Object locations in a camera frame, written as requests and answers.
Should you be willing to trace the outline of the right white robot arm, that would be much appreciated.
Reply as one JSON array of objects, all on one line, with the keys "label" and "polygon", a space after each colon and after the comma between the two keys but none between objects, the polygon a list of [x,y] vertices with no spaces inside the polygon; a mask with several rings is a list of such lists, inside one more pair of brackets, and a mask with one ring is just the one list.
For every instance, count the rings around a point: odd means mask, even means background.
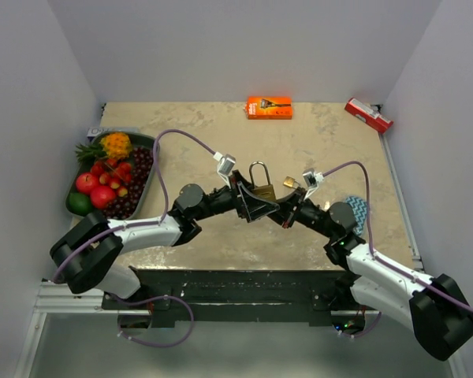
[{"label": "right white robot arm", "polygon": [[324,235],[326,255],[354,275],[335,291],[337,304],[369,306],[410,329],[432,357],[445,361],[473,337],[473,312],[454,279],[408,269],[370,248],[355,232],[357,219],[347,202],[324,210],[298,188],[277,201],[270,219],[283,228],[299,223]]}]

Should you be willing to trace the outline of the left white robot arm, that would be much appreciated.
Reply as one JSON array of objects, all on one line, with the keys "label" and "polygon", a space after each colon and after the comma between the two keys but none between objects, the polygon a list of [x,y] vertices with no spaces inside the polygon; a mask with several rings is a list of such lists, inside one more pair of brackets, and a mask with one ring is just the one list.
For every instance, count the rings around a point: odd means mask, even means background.
[{"label": "left white robot arm", "polygon": [[189,243],[202,231],[199,221],[218,214],[236,211],[252,222],[279,209],[276,202],[253,194],[251,184],[235,171],[228,185],[210,194],[197,184],[184,186],[164,217],[111,220],[97,210],[51,247],[57,266],[53,281],[67,284],[73,294],[96,288],[119,297],[130,309],[139,309],[147,301],[147,289],[132,268],[116,262],[119,255]]}]

